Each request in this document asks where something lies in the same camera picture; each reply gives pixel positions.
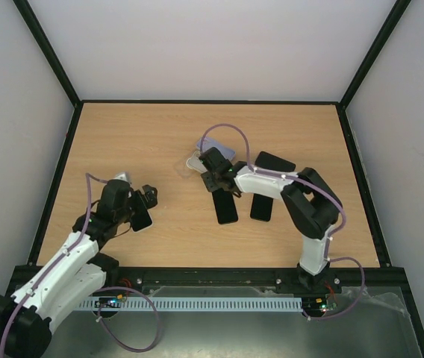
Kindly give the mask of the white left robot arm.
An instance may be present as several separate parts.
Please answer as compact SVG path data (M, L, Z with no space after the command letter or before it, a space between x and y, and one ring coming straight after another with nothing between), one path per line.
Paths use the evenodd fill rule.
M152 225L156 188L134 189L126 172L103 184L99 200L87 200L85 213L53 257L14 293L0 295L0 357L41 357L75 308L106 290L119 264L100 251L119 227L129 224L138 232Z

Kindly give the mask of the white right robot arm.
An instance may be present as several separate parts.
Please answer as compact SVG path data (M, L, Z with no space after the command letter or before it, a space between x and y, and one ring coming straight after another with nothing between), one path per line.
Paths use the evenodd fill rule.
M232 163L216 147L200 154L198 161L205 168L201 177L220 224L238 220L234 200L242 194L253 195L250 216L262 222L270 220L274 201L283 202L303 240L299 285L315 292L333 281L328 247L343 205L315 169L297 172L294 163L265 151L249 167L244 161Z

